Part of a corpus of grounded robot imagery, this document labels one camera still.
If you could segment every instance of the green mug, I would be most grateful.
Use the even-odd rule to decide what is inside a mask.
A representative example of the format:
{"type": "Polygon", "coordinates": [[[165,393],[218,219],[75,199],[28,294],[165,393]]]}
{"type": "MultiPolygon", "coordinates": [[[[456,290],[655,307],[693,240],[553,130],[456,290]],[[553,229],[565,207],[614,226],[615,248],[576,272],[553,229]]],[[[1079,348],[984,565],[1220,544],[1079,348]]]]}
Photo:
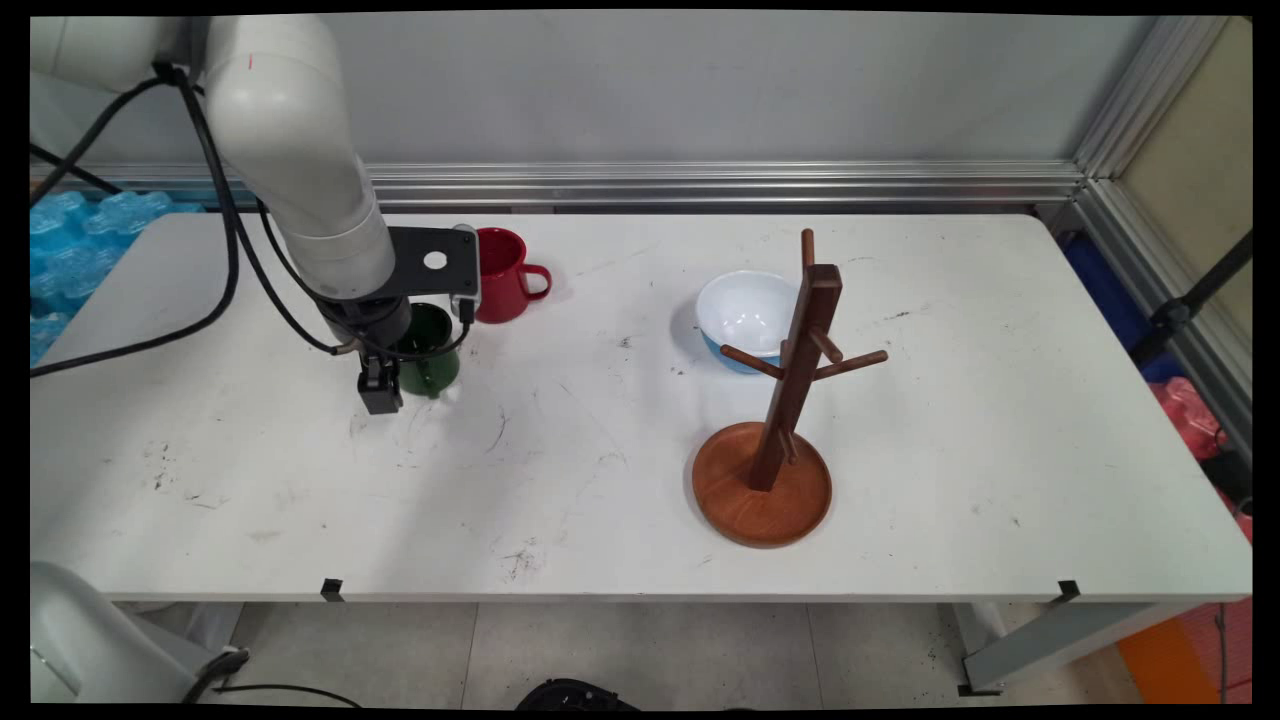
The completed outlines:
{"type": "MultiPolygon", "coordinates": [[[[436,305],[415,302],[410,306],[411,320],[404,337],[396,343],[398,352],[431,352],[444,347],[453,334],[453,319],[436,305]]],[[[410,395],[425,395],[431,400],[458,377],[461,361],[458,351],[451,350],[429,360],[401,361],[401,389],[410,395]]]]}

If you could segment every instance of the mug handle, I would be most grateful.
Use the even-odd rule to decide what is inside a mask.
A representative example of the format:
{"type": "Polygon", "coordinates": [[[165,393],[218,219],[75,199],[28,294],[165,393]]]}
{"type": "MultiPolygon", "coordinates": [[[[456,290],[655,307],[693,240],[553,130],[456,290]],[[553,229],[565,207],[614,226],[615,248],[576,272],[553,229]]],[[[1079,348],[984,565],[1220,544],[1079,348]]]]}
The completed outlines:
{"type": "Polygon", "coordinates": [[[548,292],[552,291],[552,272],[548,270],[547,268],[544,268],[541,265],[521,265],[520,266],[520,272],[521,273],[530,273],[530,274],[534,274],[534,275],[541,275],[544,279],[547,279],[547,287],[544,290],[540,290],[538,292],[527,292],[527,293],[525,293],[526,297],[529,297],[530,300],[541,300],[541,299],[547,297],[548,292]]]}

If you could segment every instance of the circular hole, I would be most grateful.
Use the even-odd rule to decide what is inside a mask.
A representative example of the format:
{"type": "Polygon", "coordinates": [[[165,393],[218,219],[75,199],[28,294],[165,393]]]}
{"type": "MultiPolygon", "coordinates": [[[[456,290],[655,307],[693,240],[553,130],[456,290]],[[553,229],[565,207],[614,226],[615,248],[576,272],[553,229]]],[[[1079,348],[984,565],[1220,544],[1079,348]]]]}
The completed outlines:
{"type": "Polygon", "coordinates": [[[429,270],[439,270],[449,264],[449,258],[439,250],[433,250],[426,254],[426,258],[422,258],[422,264],[426,265],[429,270]]]}

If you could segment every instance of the floor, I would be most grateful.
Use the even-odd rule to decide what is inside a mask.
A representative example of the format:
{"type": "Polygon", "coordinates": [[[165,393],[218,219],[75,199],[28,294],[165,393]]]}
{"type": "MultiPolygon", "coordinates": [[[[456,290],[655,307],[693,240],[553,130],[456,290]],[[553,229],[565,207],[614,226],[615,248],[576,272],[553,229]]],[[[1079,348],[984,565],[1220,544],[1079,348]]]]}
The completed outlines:
{"type": "MultiPolygon", "coordinates": [[[[1036,606],[1007,606],[1012,629],[1036,606]]],[[[232,684],[324,688],[366,706],[509,710],[575,678],[640,710],[1142,702],[1107,647],[1001,697],[961,698],[963,646],[938,605],[247,603],[232,684]]],[[[276,691],[212,702],[332,705],[276,691]]]]}

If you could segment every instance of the wooden mug tree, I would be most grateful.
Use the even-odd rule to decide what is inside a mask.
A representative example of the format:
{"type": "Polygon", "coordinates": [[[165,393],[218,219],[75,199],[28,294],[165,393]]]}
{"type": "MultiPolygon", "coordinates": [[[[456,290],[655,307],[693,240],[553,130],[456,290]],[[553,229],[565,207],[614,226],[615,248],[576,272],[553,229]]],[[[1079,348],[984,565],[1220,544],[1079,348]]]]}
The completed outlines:
{"type": "Polygon", "coordinates": [[[764,423],[739,423],[713,434],[694,459],[694,496],[707,520],[726,537],[753,547],[795,542],[818,527],[831,506],[831,473],[822,456],[795,433],[814,380],[888,360],[883,350],[844,359],[827,337],[840,301],[840,269],[815,265],[813,231],[800,233],[800,295],[781,366],[730,345],[721,352],[778,380],[764,423]],[[831,365],[818,368],[826,355],[831,365]]]}

